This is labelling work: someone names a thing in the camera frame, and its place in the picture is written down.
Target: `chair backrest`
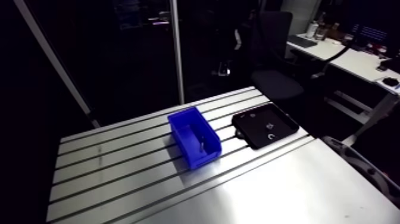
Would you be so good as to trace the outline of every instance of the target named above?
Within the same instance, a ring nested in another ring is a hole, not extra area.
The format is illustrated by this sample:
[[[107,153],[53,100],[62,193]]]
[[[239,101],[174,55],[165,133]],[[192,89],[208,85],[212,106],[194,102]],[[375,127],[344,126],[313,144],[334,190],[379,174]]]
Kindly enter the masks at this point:
[[[292,17],[290,12],[264,11],[260,13],[260,21],[255,21],[253,25],[249,44],[248,54],[253,66],[273,67],[277,62],[276,56],[285,57]],[[256,23],[261,24],[265,41]]]

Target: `plastic bin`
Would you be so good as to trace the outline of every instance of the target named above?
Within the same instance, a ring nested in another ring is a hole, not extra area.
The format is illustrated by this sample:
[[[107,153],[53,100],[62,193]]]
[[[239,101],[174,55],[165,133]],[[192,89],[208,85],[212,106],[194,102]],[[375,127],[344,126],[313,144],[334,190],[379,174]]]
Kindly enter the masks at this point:
[[[172,135],[191,170],[221,155],[221,141],[196,107],[168,116]]]

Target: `metal pole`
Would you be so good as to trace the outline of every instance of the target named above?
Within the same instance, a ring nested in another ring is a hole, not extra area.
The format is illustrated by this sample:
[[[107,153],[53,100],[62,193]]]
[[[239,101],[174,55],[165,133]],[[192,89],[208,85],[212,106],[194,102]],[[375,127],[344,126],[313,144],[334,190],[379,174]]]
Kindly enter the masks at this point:
[[[46,40],[46,37],[43,35],[41,29],[39,28],[38,24],[36,23],[35,18],[33,18],[32,13],[29,11],[28,6],[26,5],[24,0],[14,0],[17,8],[20,10],[21,15],[25,19],[25,22],[28,24],[30,30],[32,31],[33,35],[35,36],[36,40],[39,42],[39,45],[42,47],[44,53],[49,58],[49,61],[53,65],[54,69],[57,71],[58,75],[67,86],[68,90],[75,98],[76,102],[83,110],[83,112],[88,116],[90,114],[90,108],[79,94],[79,91],[76,89],[74,83],[68,76],[67,72],[65,71],[64,67],[61,65],[60,61],[58,60],[57,56],[54,54],[54,51],[50,47],[50,44]],[[93,126],[95,128],[100,127],[97,120],[91,120]]]
[[[183,75],[182,75],[182,58],[180,55],[180,39],[179,39],[179,19],[178,19],[178,6],[176,0],[170,0],[171,7],[171,25],[174,38],[175,49],[175,63],[178,80],[179,103],[185,103],[185,93],[183,89]]]

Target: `table leg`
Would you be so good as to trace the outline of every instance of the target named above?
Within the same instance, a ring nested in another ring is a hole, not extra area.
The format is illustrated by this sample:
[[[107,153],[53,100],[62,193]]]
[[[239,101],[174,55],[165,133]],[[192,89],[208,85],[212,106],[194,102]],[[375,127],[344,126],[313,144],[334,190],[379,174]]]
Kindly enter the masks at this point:
[[[375,125],[380,119],[382,119],[399,101],[397,95],[388,93],[386,96],[376,105],[376,107],[371,111],[370,118],[368,121],[354,134],[359,136],[365,132],[368,128]]]

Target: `office chair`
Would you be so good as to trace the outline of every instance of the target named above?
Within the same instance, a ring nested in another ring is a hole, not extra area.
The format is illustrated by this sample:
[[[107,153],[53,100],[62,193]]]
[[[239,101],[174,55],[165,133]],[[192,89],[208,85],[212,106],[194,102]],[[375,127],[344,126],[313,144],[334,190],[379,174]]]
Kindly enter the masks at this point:
[[[258,19],[265,40],[254,24],[248,52],[253,67],[251,80],[260,92],[278,105],[282,101],[295,101],[304,89],[289,76],[289,66],[277,59],[277,56],[285,58],[292,13],[264,11]]]

